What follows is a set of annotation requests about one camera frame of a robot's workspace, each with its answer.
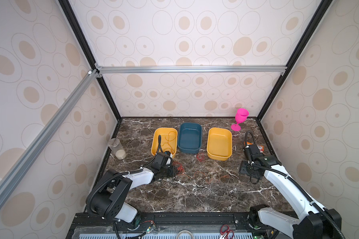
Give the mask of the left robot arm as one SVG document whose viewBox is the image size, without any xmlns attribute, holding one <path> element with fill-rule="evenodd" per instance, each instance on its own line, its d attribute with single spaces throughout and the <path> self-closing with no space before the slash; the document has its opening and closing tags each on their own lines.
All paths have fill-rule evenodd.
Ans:
<svg viewBox="0 0 359 239">
<path fill-rule="evenodd" d="M 151 161 L 133 171 L 117 172 L 109 169 L 93 187 L 86 199 L 87 213 L 108 221 L 123 221 L 136 228 L 141 221 L 138 210 L 125 202 L 131 189 L 148 185 L 164 178 L 174 178 L 176 170 L 169 151 L 163 151 L 162 136 Z"/>
</svg>

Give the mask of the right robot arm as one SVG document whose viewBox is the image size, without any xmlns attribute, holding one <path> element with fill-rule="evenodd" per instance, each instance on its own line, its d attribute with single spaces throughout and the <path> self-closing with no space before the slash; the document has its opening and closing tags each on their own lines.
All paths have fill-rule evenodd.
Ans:
<svg viewBox="0 0 359 239">
<path fill-rule="evenodd" d="M 250 208 L 248 224 L 258 230 L 268 226 L 292 239 L 343 239 L 342 217 L 335 209 L 327 209 L 316 201 L 287 172 L 274 155 L 265 155 L 256 143 L 244 141 L 246 159 L 239 173 L 255 179 L 266 178 L 291 205 L 297 217 L 278 212 L 266 204 Z"/>
</svg>

